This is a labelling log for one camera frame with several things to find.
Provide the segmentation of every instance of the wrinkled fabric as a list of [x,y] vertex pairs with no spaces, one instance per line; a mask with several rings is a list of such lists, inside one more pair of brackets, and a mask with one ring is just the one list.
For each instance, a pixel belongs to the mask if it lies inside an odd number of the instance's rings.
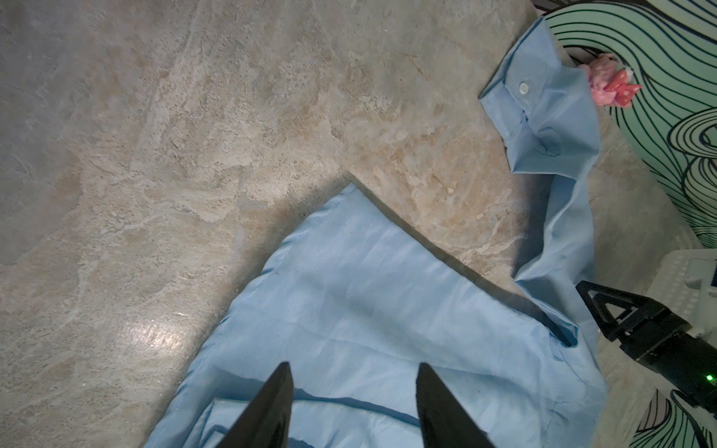
[[[543,253],[516,282],[570,346],[443,264],[349,185],[234,299],[146,446],[216,446],[289,361],[291,446],[420,447],[415,378],[425,361],[497,448],[588,447],[607,387],[593,357],[595,324],[574,284],[592,271],[584,180],[599,136],[594,108],[574,107],[592,105],[584,74],[564,72],[552,48],[541,20],[481,102],[514,172],[556,174]],[[540,72],[529,70],[534,62]],[[540,87],[518,101],[512,82],[528,72]],[[514,120],[520,113],[524,123]],[[565,113],[577,114],[569,119],[581,129],[561,123]]]

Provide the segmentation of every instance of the beige stone table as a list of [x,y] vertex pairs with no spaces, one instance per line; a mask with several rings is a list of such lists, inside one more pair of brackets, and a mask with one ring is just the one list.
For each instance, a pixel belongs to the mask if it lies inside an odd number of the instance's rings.
[[[8,0],[1,8],[0,445],[137,447],[232,298],[349,181],[501,300],[549,179],[478,102],[523,0]],[[610,124],[599,280],[695,239]],[[649,388],[613,346],[596,445]]]

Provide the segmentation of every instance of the pink plush toy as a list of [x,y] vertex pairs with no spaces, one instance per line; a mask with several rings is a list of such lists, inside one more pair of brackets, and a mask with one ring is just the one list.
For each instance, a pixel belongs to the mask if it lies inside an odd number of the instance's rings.
[[632,97],[642,89],[639,84],[627,84],[632,77],[631,69],[618,70],[618,62],[613,60],[614,54],[603,53],[590,65],[579,65],[590,81],[592,100],[598,106],[632,106]]

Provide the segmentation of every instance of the light blue fabric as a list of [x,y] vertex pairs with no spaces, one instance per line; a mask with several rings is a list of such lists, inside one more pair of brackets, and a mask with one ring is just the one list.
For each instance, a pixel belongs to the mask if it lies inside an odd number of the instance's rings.
[[[516,281],[572,346],[451,270],[350,185],[234,299],[147,447],[216,446],[281,361],[296,387],[293,446],[422,446],[422,361],[497,448],[589,446],[607,387],[574,283],[592,270],[584,178],[597,117],[591,103],[581,106],[587,83],[557,62],[549,32],[541,20],[526,33],[481,101],[515,172],[556,174],[543,254]],[[528,77],[529,97],[511,93]]]

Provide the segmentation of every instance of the marble surface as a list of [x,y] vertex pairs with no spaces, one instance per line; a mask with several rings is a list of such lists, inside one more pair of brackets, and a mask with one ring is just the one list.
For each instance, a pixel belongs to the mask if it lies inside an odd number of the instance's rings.
[[[549,179],[478,102],[523,0],[8,0],[0,7],[0,444],[137,447],[232,298],[349,181],[526,306]],[[695,237],[602,116],[599,280],[644,292]],[[595,446],[650,387],[601,343]]]

